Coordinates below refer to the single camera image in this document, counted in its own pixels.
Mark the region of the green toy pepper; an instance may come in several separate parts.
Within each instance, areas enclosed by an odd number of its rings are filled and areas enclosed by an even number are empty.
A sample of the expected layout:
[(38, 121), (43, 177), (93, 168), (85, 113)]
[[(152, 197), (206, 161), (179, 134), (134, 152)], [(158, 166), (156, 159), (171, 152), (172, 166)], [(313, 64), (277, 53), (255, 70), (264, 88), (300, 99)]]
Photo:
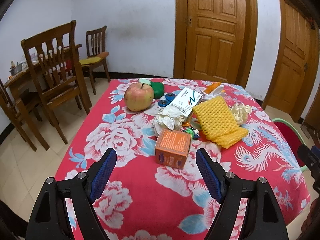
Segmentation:
[(153, 89), (154, 99), (160, 99), (164, 95), (163, 83), (154, 82), (148, 79), (139, 79), (138, 82), (149, 85)]

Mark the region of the wooden chair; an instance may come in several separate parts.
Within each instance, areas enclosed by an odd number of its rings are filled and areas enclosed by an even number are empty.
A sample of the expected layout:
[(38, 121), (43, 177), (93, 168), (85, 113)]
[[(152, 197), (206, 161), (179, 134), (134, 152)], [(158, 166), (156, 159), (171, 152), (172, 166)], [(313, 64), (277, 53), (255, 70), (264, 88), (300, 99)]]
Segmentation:
[(29, 90), (23, 90), (24, 86), (20, 88), (20, 97), (28, 109), (28, 116), (30, 118), (30, 121), (25, 121), (25, 118), (21, 116), (21, 113), (15, 106), (16, 103), (14, 98), (12, 97), (10, 89), (4, 88), (4, 84), (5, 83), (1, 83), (1, 108), (3, 109), (4, 113), (7, 115), (11, 123), (17, 129), (18, 133), (23, 138), (23, 140), (26, 141), (34, 151), (36, 151), (37, 148), (31, 141), (29, 136), (26, 134), (25, 130), (22, 128), (22, 122), (25, 122), (28, 125), (29, 129), (35, 135), (36, 139), (39, 141), (42, 147), (45, 150), (48, 150), (49, 144), (41, 135), (35, 122), (33, 122), (32, 118), (30, 117), (30, 113), (34, 113), (36, 120), (42, 121), (39, 111), (37, 110), (39, 106), (43, 107), (43, 103), (41, 101), (39, 93), (31, 92)]
[(21, 41), (28, 69), (44, 111), (65, 144), (68, 143), (54, 110), (75, 99), (87, 114), (92, 107), (75, 44), (76, 21)]

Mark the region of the red yellow apple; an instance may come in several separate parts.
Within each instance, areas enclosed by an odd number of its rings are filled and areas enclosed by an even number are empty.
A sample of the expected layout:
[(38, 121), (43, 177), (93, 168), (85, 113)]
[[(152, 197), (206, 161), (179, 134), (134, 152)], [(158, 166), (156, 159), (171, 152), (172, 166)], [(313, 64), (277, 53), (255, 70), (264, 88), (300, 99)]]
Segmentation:
[(140, 82), (129, 85), (124, 94), (125, 105), (132, 112), (140, 112), (149, 108), (153, 98), (152, 87)]

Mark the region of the metal pot on table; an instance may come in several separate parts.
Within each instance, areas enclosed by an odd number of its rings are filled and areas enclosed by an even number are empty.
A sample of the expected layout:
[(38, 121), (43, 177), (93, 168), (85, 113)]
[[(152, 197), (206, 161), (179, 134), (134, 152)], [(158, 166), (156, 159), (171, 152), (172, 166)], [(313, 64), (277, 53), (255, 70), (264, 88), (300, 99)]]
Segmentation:
[(14, 61), (11, 61), (11, 67), (10, 67), (11, 76), (15, 76), (16, 74), (21, 72), (22, 68), (23, 68), (23, 61), (18, 62), (16, 64), (14, 63)]

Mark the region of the yellow foam fruit net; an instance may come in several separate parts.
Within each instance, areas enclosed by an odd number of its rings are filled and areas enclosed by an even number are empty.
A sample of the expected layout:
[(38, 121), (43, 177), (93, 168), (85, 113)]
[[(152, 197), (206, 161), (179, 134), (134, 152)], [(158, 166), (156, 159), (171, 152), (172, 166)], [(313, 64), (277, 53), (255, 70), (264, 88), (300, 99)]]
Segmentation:
[(207, 140), (230, 148), (248, 135), (248, 130), (240, 127), (223, 97), (217, 96), (193, 107), (202, 133)]

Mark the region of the white tissue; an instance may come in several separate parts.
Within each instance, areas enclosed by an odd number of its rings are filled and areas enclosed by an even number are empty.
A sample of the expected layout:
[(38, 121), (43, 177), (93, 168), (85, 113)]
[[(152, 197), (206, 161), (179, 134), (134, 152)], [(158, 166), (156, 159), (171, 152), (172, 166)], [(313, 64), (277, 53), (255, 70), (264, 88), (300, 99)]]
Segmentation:
[(184, 121), (184, 116), (177, 108), (162, 108), (153, 120), (155, 136), (159, 136), (163, 129), (179, 131)]

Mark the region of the red floral tablecloth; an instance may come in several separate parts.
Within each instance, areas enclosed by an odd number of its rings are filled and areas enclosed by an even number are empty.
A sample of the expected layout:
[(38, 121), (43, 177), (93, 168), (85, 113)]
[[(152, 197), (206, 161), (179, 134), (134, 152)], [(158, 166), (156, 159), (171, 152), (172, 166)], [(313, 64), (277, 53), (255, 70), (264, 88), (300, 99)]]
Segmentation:
[(284, 136), (241, 86), (225, 84), (228, 105), (243, 103), (252, 111), (244, 127), (248, 135), (225, 149), (205, 136), (193, 140), (182, 169), (156, 163), (153, 119), (149, 109), (132, 113), (124, 94), (134, 79), (113, 80), (91, 109), (55, 175), (71, 179), (98, 161), (108, 148), (117, 163), (94, 210), (110, 239), (203, 239), (219, 204), (211, 198), (196, 165), (204, 148), (213, 161), (238, 177), (265, 177), (286, 223), (310, 203), (310, 193), (295, 155)]

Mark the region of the right wooden door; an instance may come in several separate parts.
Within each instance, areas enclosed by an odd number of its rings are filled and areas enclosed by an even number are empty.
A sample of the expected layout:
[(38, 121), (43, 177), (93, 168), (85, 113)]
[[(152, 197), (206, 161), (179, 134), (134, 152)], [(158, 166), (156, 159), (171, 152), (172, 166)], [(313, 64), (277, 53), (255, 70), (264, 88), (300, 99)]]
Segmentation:
[(279, 3), (279, 49), (263, 107), (284, 111), (298, 122), (318, 70), (319, 27), (302, 0)]

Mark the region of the leftmost wooden chair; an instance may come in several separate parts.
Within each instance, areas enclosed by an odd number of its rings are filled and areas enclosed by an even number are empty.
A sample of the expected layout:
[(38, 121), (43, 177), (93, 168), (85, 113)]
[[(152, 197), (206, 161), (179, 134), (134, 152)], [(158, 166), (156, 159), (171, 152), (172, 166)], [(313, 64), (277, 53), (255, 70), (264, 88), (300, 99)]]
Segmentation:
[(4, 88), (4, 84), (5, 83), (1, 83), (1, 108), (3, 109), (4, 113), (7, 115), (11, 123), (17, 129), (18, 133), (23, 138), (23, 140), (26, 141), (34, 151), (36, 151), (37, 148), (31, 141), (29, 136), (26, 134), (25, 130), (22, 128), (22, 122), (25, 122), (28, 125), (29, 129), (35, 135), (36, 139), (39, 141), (42, 147), (45, 150), (48, 150), (49, 144), (41, 135), (35, 122), (33, 122), (32, 118), (30, 117), (30, 113), (34, 113), (36, 120), (42, 121), (39, 111), (37, 110), (39, 106), (43, 107), (43, 103), (41, 101), (39, 93), (31, 92), (29, 90), (23, 90), (24, 86), (20, 88), (20, 97), (28, 109), (28, 116), (30, 118), (30, 121), (25, 121), (25, 118), (21, 116), (21, 113), (15, 106), (16, 103), (14, 98), (12, 97), (10, 89)]

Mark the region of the orange cardboard box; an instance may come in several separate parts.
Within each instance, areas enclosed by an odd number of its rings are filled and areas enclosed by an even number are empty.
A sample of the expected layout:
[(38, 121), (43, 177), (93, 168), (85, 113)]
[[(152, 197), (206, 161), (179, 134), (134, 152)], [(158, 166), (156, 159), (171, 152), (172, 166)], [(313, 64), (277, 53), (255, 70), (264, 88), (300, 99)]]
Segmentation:
[(182, 169), (187, 161), (191, 140), (189, 133), (162, 129), (155, 144), (156, 163)]

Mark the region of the wooden dining table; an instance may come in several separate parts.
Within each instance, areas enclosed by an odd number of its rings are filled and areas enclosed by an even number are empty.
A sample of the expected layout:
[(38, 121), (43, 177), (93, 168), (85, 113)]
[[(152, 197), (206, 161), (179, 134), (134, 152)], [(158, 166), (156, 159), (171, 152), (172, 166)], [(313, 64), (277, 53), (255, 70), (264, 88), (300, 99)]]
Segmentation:
[[(84, 104), (85, 110), (88, 110), (92, 107), (92, 102), (88, 96), (86, 83), (83, 80), (84, 75), (82, 73), (81, 66), (73, 70), (73, 74), (75, 73), (78, 74), (80, 95), (82, 96), (81, 102)], [(25, 121), (30, 121), (30, 118), (28, 116), (28, 109), (20, 97), (20, 88), (25, 86), (28, 82), (31, 82), (31, 81), (33, 81), (33, 78), (31, 76), (30, 70), (28, 69), (26, 72), (20, 72), (16, 74), (13, 78), (11, 78), (9, 81), (7, 81), (4, 84), (4, 88), (10, 89), (12, 93), (12, 97), (14, 98), (16, 103), (15, 106), (21, 113), (21, 116), (25, 118)]]

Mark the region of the near wooden chair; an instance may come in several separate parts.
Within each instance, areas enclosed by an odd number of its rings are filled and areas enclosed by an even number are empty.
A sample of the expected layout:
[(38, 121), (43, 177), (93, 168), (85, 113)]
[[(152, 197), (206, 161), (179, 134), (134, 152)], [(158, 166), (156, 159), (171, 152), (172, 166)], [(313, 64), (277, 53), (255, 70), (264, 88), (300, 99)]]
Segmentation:
[(75, 99), (87, 114), (92, 107), (75, 44), (76, 21), (21, 41), (28, 69), (44, 111), (65, 144), (68, 143), (54, 110)]

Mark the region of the cream wrapper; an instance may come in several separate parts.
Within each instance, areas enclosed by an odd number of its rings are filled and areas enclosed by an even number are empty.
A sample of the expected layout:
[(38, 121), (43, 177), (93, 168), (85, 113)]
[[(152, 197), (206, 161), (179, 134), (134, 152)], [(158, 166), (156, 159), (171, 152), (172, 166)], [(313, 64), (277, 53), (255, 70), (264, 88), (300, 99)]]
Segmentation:
[(235, 103), (230, 110), (238, 125), (243, 125), (251, 114), (252, 107), (250, 105), (244, 105), (243, 103)]

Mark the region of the white medicine box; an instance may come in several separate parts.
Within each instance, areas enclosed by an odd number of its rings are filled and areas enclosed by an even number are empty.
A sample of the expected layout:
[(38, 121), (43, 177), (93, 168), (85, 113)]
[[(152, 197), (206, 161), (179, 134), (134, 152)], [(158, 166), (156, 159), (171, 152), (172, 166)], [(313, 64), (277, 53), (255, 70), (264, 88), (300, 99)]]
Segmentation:
[(192, 115), (193, 107), (196, 106), (202, 97), (201, 93), (185, 87), (180, 93), (169, 103), (169, 106), (178, 109), (186, 121)]

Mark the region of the far chair yellow cushion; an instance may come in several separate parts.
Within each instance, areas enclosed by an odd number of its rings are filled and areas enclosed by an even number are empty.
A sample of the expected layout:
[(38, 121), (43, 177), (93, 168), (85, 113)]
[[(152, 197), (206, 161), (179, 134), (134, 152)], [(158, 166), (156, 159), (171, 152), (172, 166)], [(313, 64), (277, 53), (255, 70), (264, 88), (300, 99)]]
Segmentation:
[(95, 77), (93, 76), (93, 70), (100, 66), (103, 66), (108, 82), (111, 81), (106, 60), (108, 55), (110, 54), (108, 51), (106, 51), (106, 31), (107, 26), (105, 25), (102, 28), (86, 32), (87, 57), (79, 61), (82, 67), (82, 71), (89, 77), (94, 95), (97, 92), (94, 85)]

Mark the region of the red bin green rim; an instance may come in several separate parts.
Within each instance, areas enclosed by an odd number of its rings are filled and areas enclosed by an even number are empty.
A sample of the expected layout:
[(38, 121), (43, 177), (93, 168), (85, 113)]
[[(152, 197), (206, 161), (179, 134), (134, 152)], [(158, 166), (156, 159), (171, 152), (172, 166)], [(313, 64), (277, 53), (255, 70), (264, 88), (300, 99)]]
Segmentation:
[(298, 148), (301, 145), (305, 145), (304, 139), (297, 131), (297, 129), (288, 121), (282, 118), (274, 118), (272, 122), (278, 127), (283, 137), (287, 141), (290, 146), (295, 158), (301, 168), (301, 171), (304, 172), (307, 169), (307, 166), (303, 163), (303, 161), (298, 156)]

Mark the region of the wooden door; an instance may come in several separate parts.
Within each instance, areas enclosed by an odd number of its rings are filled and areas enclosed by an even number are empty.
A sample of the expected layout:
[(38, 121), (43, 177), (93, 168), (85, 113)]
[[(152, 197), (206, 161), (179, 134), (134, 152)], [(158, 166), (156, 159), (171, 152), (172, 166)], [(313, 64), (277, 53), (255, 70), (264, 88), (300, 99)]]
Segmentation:
[(257, 0), (176, 0), (173, 77), (245, 87), (257, 27)]
[(263, 107), (284, 111), (298, 122), (318, 70), (319, 27), (302, 0), (279, 3), (279, 49)]

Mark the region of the left wooden door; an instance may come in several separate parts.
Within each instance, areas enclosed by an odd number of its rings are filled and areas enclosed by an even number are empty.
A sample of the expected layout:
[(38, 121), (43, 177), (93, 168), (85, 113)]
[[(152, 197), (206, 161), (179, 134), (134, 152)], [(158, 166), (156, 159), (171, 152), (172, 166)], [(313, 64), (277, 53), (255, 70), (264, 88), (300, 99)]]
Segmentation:
[(257, 27), (257, 0), (176, 0), (173, 77), (245, 87)]

